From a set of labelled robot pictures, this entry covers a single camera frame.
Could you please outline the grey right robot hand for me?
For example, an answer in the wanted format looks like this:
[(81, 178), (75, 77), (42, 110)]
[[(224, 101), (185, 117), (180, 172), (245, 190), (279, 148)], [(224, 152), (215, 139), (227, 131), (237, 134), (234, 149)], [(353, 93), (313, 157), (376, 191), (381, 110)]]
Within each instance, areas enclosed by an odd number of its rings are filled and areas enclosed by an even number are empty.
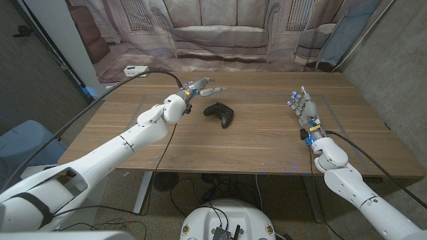
[(302, 129), (307, 131), (312, 138), (317, 140), (326, 136), (322, 129), (316, 104), (303, 85), (300, 92), (292, 92), (291, 100), (287, 102), (287, 105), (298, 117), (298, 122)]

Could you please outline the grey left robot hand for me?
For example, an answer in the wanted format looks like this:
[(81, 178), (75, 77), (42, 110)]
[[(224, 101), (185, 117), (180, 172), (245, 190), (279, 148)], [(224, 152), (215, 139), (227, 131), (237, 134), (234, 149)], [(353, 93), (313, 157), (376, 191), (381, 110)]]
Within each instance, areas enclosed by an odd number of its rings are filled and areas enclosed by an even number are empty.
[(189, 81), (182, 86), (182, 90), (179, 92), (179, 94), (185, 102), (188, 102), (192, 97), (197, 95), (201, 97), (208, 97), (227, 89), (226, 87), (214, 87), (206, 89), (208, 83), (215, 81), (216, 80), (211, 77), (204, 77), (198, 80)]

